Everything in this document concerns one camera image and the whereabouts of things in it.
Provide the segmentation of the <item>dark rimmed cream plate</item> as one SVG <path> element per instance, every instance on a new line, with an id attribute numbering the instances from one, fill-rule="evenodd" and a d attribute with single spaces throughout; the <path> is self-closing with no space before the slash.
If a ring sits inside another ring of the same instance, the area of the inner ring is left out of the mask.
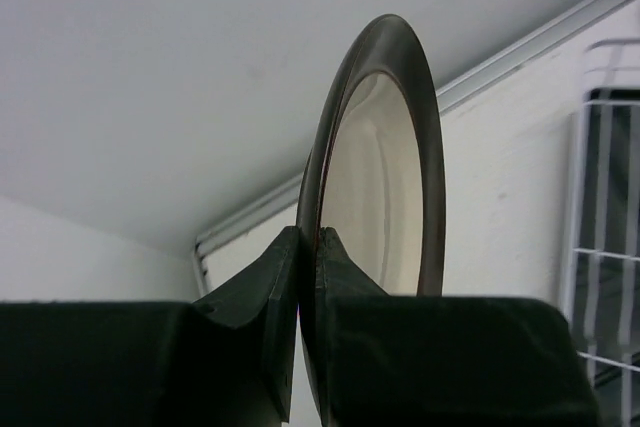
<path id="1" fill-rule="evenodd" d="M 332 420 L 325 349 L 327 230 L 367 294 L 438 296 L 446 186 L 441 121 L 423 47 L 402 17 L 373 19 L 329 90 L 297 206 L 300 325 L 321 422 Z"/>

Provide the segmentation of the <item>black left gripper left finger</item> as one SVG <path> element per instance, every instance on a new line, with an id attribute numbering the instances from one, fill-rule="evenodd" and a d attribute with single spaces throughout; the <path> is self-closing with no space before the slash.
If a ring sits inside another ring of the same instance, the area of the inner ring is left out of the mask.
<path id="1" fill-rule="evenodd" d="M 289 418 L 299 232 L 193 303 L 1 306 L 5 426 L 278 426 Z"/>

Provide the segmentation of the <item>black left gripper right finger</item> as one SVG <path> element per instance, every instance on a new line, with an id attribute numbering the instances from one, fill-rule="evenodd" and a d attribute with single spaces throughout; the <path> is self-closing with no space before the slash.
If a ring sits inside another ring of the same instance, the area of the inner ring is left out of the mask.
<path id="1" fill-rule="evenodd" d="M 326 426 L 596 426 L 564 316 L 517 297 L 391 296 L 337 232 L 316 257 L 316 381 Z"/>

